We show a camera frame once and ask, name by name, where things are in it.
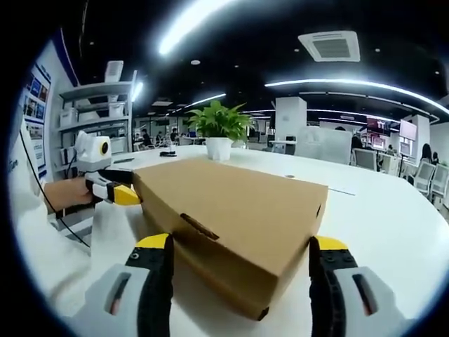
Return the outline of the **person's left hand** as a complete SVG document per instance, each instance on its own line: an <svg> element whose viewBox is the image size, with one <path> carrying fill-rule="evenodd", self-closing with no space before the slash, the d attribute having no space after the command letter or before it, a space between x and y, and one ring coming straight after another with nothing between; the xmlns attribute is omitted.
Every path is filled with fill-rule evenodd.
<svg viewBox="0 0 449 337"><path fill-rule="evenodd" d="M61 196L58 198L62 208L86 205L92 202L93 194L87 188L86 179L77 177L60 182Z"/></svg>

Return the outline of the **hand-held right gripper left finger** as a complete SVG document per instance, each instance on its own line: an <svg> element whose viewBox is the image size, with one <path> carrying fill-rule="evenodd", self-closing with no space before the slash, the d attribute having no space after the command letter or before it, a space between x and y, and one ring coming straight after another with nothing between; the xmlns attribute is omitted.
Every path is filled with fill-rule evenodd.
<svg viewBox="0 0 449 337"><path fill-rule="evenodd" d="M78 336L169 336L174 245L170 234L145 237L125 264L91 284L75 314Z"/></svg>

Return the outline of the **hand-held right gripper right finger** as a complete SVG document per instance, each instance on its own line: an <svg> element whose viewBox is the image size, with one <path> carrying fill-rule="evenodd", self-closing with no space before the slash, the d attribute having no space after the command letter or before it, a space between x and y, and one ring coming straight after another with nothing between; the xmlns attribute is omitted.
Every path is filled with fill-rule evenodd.
<svg viewBox="0 0 449 337"><path fill-rule="evenodd" d="M391 288L337 239L309 240L312 336L400 336L413 324Z"/></svg>

